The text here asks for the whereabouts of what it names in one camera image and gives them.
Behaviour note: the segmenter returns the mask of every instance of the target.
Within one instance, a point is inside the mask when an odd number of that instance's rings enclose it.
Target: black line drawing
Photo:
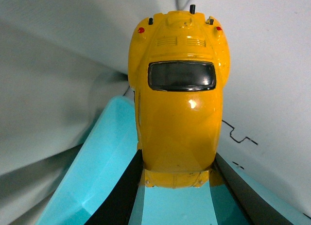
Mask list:
[[[228,126],[230,126],[232,128],[231,132],[230,132],[230,137],[236,142],[236,143],[241,143],[243,142],[245,139],[250,140],[252,143],[258,145],[257,142],[255,142],[254,140],[251,140],[248,136],[246,136],[245,138],[243,138],[241,141],[236,140],[234,137],[232,137],[232,132],[235,129],[235,127],[233,127],[231,124],[229,124],[228,122],[222,120],[223,123],[227,124]]]

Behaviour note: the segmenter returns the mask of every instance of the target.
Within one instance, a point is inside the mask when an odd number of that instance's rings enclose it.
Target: black marking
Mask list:
[[[310,216],[308,216],[308,215],[306,215],[305,213],[303,213],[308,219],[311,219],[311,217]]]
[[[238,163],[236,163],[236,162],[232,162],[232,163],[234,163],[234,164],[237,165],[239,168],[242,168],[242,169],[244,170],[244,167],[240,166]]]
[[[125,93],[123,94],[123,96],[128,92],[128,90],[130,89],[130,86],[128,86],[128,88],[126,89]]]
[[[243,138],[241,141],[236,140],[234,137],[232,137],[232,132],[235,129],[235,127],[233,127],[231,124],[229,124],[228,122],[222,120],[223,123],[227,124],[228,126],[230,126],[232,128],[231,132],[230,132],[230,137],[231,139],[233,139],[236,143],[241,143],[243,142],[245,139],[250,140],[252,143],[254,143],[255,145],[258,145],[257,142],[255,142],[254,140],[251,140],[248,136],[246,136],[245,138]]]

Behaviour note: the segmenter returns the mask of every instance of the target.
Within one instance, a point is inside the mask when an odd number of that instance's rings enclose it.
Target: yellow car body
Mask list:
[[[146,186],[200,187],[208,180],[229,68],[228,43],[213,17],[171,11],[138,24],[128,79]]]

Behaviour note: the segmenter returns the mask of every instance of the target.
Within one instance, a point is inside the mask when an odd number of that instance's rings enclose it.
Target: yellow volkswagen beetle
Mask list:
[[[155,14],[132,36],[128,79],[148,187],[200,187],[216,155],[229,48],[220,23],[194,9]]]

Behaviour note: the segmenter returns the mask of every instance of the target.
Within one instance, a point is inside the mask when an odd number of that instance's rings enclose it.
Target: yellow toy car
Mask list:
[[[200,187],[216,155],[229,47],[220,23],[194,9],[155,14],[132,36],[128,79],[148,187]]]

